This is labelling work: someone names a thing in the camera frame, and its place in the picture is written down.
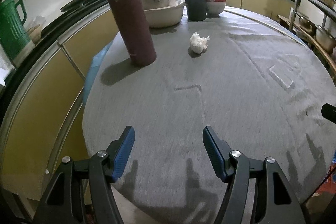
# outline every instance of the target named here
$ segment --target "thermos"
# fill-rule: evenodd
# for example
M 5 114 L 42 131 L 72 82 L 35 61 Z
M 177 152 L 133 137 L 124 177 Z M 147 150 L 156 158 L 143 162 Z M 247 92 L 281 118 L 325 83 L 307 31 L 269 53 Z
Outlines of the thermos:
M 108 0 L 131 60 L 147 66 L 156 59 L 141 0 Z

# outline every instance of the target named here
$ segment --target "black countertop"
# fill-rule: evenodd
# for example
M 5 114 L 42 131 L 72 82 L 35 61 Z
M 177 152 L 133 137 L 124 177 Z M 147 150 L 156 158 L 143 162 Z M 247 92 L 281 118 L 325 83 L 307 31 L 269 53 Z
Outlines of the black countertop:
M 7 107 L 9 106 L 9 103 L 11 102 L 11 99 L 23 78 L 27 75 L 29 70 L 42 56 L 42 54 L 46 52 L 57 40 L 57 38 L 67 29 L 107 3 L 107 0 L 97 0 L 94 3 L 86 5 L 76 11 L 65 12 L 42 30 L 40 42 L 22 62 L 22 64 L 16 70 L 12 71 L 5 80 L 6 86 L 2 89 L 0 94 L 0 123 L 2 122 Z

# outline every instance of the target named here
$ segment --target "stainless steel pot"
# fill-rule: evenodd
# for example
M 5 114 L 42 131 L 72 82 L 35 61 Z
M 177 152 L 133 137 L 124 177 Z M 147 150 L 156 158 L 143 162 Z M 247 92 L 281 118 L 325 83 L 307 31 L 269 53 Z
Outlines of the stainless steel pot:
M 331 54 L 333 52 L 333 48 L 336 47 L 336 40 L 331 34 L 322 26 L 316 26 L 316 41 L 320 46 L 328 53 Z
M 300 16 L 299 19 L 299 24 L 300 27 L 306 32 L 308 33 L 308 35 L 310 36 L 314 36 L 316 34 L 316 26 L 313 22 L 311 22 L 308 18 L 304 17 L 304 16 Z

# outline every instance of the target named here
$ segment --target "gray tablecloth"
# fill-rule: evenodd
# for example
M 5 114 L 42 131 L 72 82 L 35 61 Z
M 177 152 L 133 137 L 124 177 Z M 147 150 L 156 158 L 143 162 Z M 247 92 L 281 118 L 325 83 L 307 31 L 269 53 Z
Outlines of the gray tablecloth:
M 226 9 L 285 30 L 261 15 Z M 189 50 L 194 32 L 210 35 L 200 56 Z M 298 199 L 307 198 L 336 146 L 336 126 L 320 112 L 324 103 L 336 103 L 336 89 L 315 54 L 228 12 L 203 22 L 184 15 L 177 26 L 153 30 L 152 38 L 157 60 L 136 68 L 117 35 L 85 107 L 90 155 L 107 148 L 125 126 L 135 128 L 135 145 L 115 188 L 162 223 L 213 222 L 226 186 L 202 143 L 202 130 L 211 125 L 248 157 L 273 156 Z

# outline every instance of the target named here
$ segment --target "green plastic pitcher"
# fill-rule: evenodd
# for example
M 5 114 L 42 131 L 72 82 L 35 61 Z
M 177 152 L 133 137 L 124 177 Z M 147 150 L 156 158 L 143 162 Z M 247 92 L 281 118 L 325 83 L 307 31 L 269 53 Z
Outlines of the green plastic pitcher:
M 23 20 L 16 9 L 19 5 L 24 14 Z M 17 3 L 14 0 L 3 0 L 0 3 L 0 42 L 12 61 L 15 61 L 15 58 L 31 40 L 23 27 L 26 19 L 27 13 L 23 0 Z

